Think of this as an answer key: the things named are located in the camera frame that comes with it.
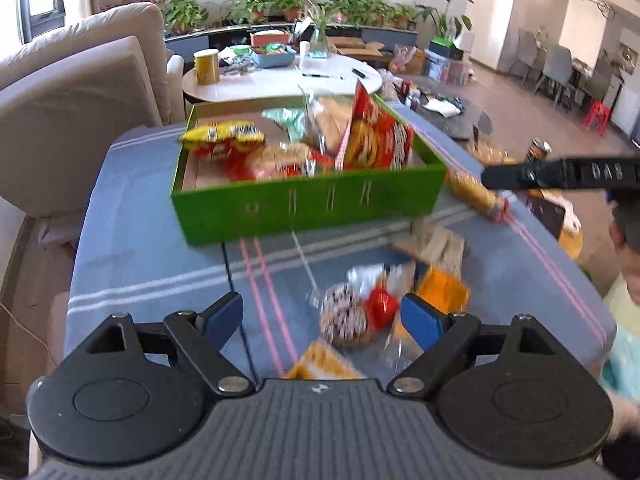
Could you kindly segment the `orange cracker pack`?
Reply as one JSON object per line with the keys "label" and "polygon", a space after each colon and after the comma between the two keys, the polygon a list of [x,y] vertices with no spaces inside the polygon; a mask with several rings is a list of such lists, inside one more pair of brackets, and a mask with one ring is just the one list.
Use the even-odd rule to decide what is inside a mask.
{"label": "orange cracker pack", "polygon": [[450,316],[465,313],[469,287],[455,276],[431,266],[403,296],[385,349],[400,360],[414,360],[446,332]]}

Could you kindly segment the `small red white snack pack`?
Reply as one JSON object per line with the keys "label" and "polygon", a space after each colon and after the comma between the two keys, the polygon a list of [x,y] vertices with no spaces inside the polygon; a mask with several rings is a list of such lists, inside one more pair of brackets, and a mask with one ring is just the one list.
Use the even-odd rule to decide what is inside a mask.
{"label": "small red white snack pack", "polygon": [[413,290],[415,280],[414,261],[397,266],[354,266],[347,272],[357,302],[366,312],[371,330],[376,332],[392,324],[400,300]]}

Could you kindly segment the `brown white snack packet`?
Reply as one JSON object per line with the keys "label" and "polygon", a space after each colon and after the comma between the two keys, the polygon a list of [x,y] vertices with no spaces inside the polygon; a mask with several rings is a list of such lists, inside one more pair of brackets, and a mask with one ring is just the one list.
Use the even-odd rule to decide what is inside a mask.
{"label": "brown white snack packet", "polygon": [[462,278],[465,239],[438,223],[413,220],[410,231],[395,237],[392,247],[402,254]]}

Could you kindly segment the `small brown cookie pack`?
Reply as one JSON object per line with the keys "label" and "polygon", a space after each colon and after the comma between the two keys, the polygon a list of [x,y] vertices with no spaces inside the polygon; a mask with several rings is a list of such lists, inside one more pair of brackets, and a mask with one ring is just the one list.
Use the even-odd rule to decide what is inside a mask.
{"label": "small brown cookie pack", "polygon": [[320,295],[319,330],[334,347],[355,347],[371,337],[371,327],[363,302],[349,283],[330,287]]}

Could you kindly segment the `yellow red snack bag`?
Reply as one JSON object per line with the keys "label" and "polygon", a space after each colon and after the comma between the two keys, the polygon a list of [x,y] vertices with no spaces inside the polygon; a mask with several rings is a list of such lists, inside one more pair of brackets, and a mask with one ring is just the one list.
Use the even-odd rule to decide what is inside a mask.
{"label": "yellow red snack bag", "polygon": [[190,153],[211,160],[250,154],[265,145],[265,133],[254,122],[227,120],[186,130],[178,137]]}

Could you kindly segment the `red noodle snack bag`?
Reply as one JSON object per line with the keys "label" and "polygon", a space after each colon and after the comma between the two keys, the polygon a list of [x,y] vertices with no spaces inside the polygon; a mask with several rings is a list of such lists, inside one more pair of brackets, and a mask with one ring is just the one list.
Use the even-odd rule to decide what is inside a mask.
{"label": "red noodle snack bag", "polygon": [[349,119],[335,159],[336,170],[398,170],[408,165],[414,130],[358,82]]}

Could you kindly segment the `clear bag of crackers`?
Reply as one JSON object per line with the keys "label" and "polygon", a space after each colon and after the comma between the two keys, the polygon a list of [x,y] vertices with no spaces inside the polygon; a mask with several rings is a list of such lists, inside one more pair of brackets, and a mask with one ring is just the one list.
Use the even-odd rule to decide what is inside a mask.
{"label": "clear bag of crackers", "polygon": [[337,155],[351,120],[351,96],[304,94],[302,141],[320,153]]}

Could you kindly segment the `red chip bag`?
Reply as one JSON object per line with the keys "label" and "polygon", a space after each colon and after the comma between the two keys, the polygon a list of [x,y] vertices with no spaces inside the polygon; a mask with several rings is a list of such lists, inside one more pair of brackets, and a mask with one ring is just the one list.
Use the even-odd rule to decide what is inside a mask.
{"label": "red chip bag", "polygon": [[250,153],[235,152],[224,163],[233,181],[313,178],[335,169],[334,158],[302,142],[267,144]]}

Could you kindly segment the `light green snack bag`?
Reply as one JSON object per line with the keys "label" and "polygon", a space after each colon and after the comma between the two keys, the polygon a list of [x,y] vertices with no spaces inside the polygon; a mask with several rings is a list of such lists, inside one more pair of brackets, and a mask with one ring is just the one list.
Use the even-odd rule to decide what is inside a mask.
{"label": "light green snack bag", "polygon": [[291,142],[301,141],[306,136],[306,112],[302,108],[268,108],[262,112],[262,117],[283,128]]}

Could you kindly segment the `dark drink can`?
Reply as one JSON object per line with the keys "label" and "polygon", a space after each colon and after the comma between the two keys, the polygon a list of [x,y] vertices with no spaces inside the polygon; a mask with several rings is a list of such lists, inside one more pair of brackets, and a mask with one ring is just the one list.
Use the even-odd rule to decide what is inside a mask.
{"label": "dark drink can", "polygon": [[533,138],[530,141],[526,154],[526,162],[543,162],[552,153],[551,145],[541,138]]}

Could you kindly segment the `blue striped tablecloth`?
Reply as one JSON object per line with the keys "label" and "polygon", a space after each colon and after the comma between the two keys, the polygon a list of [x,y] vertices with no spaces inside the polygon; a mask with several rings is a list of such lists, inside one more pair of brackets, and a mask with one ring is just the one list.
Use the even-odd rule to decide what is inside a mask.
{"label": "blue striped tablecloth", "polygon": [[[243,297],[244,318],[226,357],[257,378],[282,375],[318,335],[308,294],[343,281],[353,266],[398,263],[390,242],[408,222],[191,247],[169,195],[178,133],[140,127],[107,150],[77,249],[63,348],[73,350],[107,315],[158,322],[181,309],[201,311],[233,289]],[[441,192],[432,220],[466,241],[470,312],[495,324],[531,314],[585,367],[600,367],[616,335],[612,315],[522,203],[511,198],[497,223]]]}

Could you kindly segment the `dark marble round table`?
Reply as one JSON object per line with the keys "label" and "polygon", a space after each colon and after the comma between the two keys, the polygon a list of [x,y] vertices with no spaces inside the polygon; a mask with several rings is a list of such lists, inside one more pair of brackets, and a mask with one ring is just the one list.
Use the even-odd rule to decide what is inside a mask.
{"label": "dark marble round table", "polygon": [[467,98],[460,87],[441,84],[427,76],[410,76],[393,82],[396,98],[435,128],[457,142],[491,136],[494,125],[489,115]]}

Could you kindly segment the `green cardboard box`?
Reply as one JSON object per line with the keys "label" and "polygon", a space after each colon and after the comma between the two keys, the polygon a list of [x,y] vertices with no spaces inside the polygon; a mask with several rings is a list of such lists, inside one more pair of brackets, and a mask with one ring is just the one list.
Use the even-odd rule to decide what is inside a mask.
{"label": "green cardboard box", "polygon": [[[304,97],[200,103],[192,108],[186,130],[211,122],[247,120],[265,133],[265,145],[290,143],[283,128],[262,117],[264,110],[276,107],[304,109]],[[416,130],[408,165],[398,170],[334,169],[313,178],[233,181],[224,170],[227,159],[211,160],[181,147],[171,200],[191,245],[373,219],[425,216],[434,208],[447,171]]]}

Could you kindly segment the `white round coffee table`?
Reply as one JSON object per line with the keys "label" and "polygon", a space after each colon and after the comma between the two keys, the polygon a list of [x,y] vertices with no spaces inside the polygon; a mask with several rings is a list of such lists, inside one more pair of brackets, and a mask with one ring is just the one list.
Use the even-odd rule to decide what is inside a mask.
{"label": "white round coffee table", "polygon": [[[352,73],[356,68],[367,75],[358,78]],[[343,76],[344,80],[303,77],[302,73],[320,73]],[[199,86],[194,70],[182,78],[183,93],[192,100],[203,102],[230,102],[276,96],[301,96],[302,92],[315,94],[340,94],[349,96],[360,81],[370,94],[382,87],[381,75],[366,63],[339,54],[327,58],[304,58],[288,67],[253,70],[242,75],[221,75],[220,81],[209,86]]]}

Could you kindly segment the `beige sofa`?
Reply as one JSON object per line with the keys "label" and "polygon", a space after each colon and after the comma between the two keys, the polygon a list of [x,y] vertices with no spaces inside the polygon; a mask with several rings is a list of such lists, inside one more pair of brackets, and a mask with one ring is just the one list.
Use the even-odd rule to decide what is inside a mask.
{"label": "beige sofa", "polygon": [[183,121],[182,74],[152,3],[94,14],[4,56],[2,198],[35,218],[84,211],[122,134]]}

